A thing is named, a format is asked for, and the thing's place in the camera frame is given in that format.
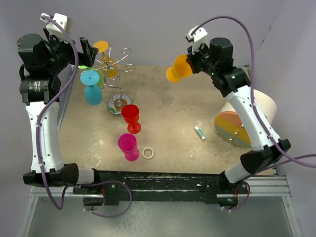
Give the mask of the green plastic wine glass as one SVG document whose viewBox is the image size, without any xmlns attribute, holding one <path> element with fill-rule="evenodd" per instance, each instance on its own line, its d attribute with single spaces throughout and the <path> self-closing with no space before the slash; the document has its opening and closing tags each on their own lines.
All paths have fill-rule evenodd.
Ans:
<svg viewBox="0 0 316 237">
<path fill-rule="evenodd" d="M 82 66 L 78 66 L 78 69 L 81 69 L 81 70 L 83 70 L 83 71 L 95 71 L 95 72 L 97 72 L 98 73 L 98 75 L 99 75 L 99 81 L 97 82 L 97 85 L 100 87 L 100 88 L 103 88 L 103 77 L 102 77 L 102 74 L 101 74 L 101 72 L 99 71 L 99 70 L 97 70 L 96 68 L 94 68 L 94 67 L 87 67 L 87 66 L 84 66 L 84 65 L 82 65 Z"/>
</svg>

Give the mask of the orange wine glass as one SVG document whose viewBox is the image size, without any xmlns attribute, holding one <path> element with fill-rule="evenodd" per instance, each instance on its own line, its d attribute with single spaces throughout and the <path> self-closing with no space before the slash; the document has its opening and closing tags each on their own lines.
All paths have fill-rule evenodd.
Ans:
<svg viewBox="0 0 316 237">
<path fill-rule="evenodd" d="M 189 77 L 193 74 L 191 66 L 188 64 L 187 56 L 185 54 L 179 55 L 173 65 L 166 71 L 166 78 L 170 82 L 178 82 L 183 78 Z"/>
<path fill-rule="evenodd" d="M 108 54 L 111 53 L 110 45 L 106 41 L 101 40 L 96 42 L 93 46 L 102 54 L 100 62 L 101 69 L 99 71 L 102 72 L 102 75 L 107 76 L 108 78 L 115 77 L 117 75 L 117 65 L 113 65 L 115 63 L 114 59 L 109 57 L 106 53 L 107 50 L 109 50 Z"/>
</svg>

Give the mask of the orange wine glass front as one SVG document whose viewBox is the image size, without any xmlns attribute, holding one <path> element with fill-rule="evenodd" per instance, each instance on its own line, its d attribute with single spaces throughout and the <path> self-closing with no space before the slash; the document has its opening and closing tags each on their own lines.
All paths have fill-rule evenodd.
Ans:
<svg viewBox="0 0 316 237">
<path fill-rule="evenodd" d="M 101 69 L 99 71 L 102 72 L 102 75 L 107 76 L 108 78 L 115 77 L 117 75 L 117 65 L 113 65 L 115 63 L 114 59 L 109 57 L 106 53 L 107 50 L 109 50 L 108 54 L 111 53 L 110 45 L 106 41 L 101 40 L 96 42 L 93 46 L 102 54 L 100 62 Z"/>
</svg>

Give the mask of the blue plastic wine glass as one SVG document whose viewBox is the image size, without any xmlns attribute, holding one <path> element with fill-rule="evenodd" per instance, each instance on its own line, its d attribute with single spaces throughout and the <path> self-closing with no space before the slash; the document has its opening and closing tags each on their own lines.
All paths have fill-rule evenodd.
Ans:
<svg viewBox="0 0 316 237">
<path fill-rule="evenodd" d="M 85 85 L 84 97 L 88 104 L 99 105 L 103 100 L 102 90 L 98 85 L 100 76 L 96 71 L 87 70 L 81 73 L 80 81 Z"/>
</svg>

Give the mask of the pink plastic wine glass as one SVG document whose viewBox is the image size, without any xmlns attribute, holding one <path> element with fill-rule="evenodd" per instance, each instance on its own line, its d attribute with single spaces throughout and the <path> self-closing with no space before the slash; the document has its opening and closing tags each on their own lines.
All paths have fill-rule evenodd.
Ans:
<svg viewBox="0 0 316 237">
<path fill-rule="evenodd" d="M 133 134 L 123 134 L 118 139 L 118 146 L 128 161 L 136 161 L 139 158 L 137 139 Z"/>
</svg>

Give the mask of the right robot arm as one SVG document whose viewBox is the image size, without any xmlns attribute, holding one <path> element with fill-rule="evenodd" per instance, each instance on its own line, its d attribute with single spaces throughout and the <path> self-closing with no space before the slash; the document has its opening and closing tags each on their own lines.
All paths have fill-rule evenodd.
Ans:
<svg viewBox="0 0 316 237">
<path fill-rule="evenodd" d="M 233 66 L 233 45 L 226 38 L 190 40 L 187 62 L 192 72 L 204 72 L 237 112 L 249 138 L 252 150 L 241 155 L 240 162 L 221 173 L 220 189 L 231 193 L 237 182 L 279 161 L 290 149 L 269 124 L 256 102 L 251 101 L 251 82 L 241 68 Z"/>
</svg>

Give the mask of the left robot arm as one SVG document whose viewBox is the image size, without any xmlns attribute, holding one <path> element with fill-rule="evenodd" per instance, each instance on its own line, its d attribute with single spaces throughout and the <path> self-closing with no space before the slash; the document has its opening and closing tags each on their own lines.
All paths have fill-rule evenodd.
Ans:
<svg viewBox="0 0 316 237">
<path fill-rule="evenodd" d="M 81 185 L 91 194 L 101 190 L 102 182 L 93 169 L 65 164 L 59 147 L 58 113 L 61 82 L 58 75 L 69 64 L 91 66 L 98 50 L 80 38 L 83 52 L 76 52 L 74 42 L 65 42 L 47 34 L 27 34 L 18 41 L 20 67 L 19 90 L 29 116 L 33 158 L 31 171 L 24 174 L 27 185 L 44 187 Z"/>
</svg>

